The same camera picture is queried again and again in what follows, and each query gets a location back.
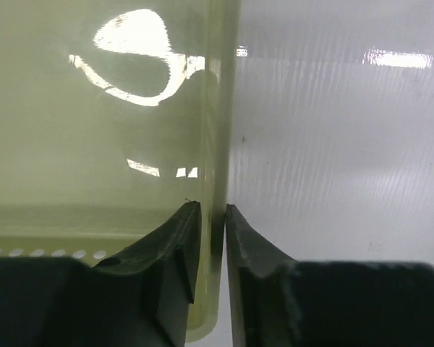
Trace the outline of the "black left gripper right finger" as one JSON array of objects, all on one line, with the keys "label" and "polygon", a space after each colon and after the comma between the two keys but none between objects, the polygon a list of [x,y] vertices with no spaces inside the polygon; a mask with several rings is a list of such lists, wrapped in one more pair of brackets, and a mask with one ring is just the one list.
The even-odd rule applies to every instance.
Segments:
[{"label": "black left gripper right finger", "polygon": [[235,346],[434,346],[434,267],[297,261],[225,214]]}]

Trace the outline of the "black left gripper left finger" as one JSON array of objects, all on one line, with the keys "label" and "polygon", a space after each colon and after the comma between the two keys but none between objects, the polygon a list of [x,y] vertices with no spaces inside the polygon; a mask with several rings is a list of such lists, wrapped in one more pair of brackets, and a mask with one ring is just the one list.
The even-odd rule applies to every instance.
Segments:
[{"label": "black left gripper left finger", "polygon": [[0,346],[183,346],[201,223],[186,202],[125,247],[0,236]]}]

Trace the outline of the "green plastic basket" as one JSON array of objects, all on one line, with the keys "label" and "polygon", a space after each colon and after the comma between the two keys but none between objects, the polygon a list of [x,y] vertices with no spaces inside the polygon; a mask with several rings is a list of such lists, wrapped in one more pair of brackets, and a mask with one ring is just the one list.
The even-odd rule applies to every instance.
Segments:
[{"label": "green plastic basket", "polygon": [[121,247],[201,206],[218,317],[239,1],[0,1],[0,236]]}]

